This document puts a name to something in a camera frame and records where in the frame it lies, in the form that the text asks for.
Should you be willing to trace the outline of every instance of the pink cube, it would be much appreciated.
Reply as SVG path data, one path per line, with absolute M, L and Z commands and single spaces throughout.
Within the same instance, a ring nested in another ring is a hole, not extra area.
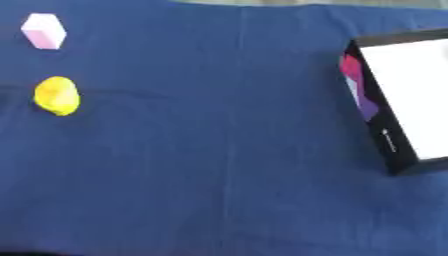
M 67 35 L 54 14 L 32 13 L 22 26 L 22 32 L 38 49 L 57 50 Z

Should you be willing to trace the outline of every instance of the yellow object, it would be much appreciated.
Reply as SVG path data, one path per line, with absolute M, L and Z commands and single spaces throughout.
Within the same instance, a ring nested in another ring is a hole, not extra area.
M 78 109 L 80 97 L 72 80 L 54 76 L 37 85 L 34 102 L 57 116 L 67 116 Z

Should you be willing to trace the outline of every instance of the colorful logo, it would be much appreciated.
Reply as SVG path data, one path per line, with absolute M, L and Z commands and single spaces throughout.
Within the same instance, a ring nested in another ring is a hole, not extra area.
M 341 70 L 364 120 L 369 122 L 378 113 L 379 108 L 365 95 L 361 63 L 354 57 L 345 55 L 341 61 Z

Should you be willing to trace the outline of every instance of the blue tablecloth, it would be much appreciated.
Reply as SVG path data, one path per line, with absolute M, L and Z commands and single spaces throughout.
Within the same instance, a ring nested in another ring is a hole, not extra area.
M 448 254 L 448 173 L 392 178 L 338 71 L 350 38 L 433 10 L 0 3 L 0 250 L 92 256 Z M 57 13 L 60 51 L 20 33 Z M 31 102 L 54 75 L 82 106 Z

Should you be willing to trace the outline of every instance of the box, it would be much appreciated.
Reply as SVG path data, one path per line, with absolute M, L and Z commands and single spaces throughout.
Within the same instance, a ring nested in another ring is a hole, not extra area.
M 32 13 L 22 26 L 22 32 L 38 49 L 57 50 L 67 33 L 54 14 Z
M 448 170 L 448 29 L 354 39 L 340 67 L 391 174 Z

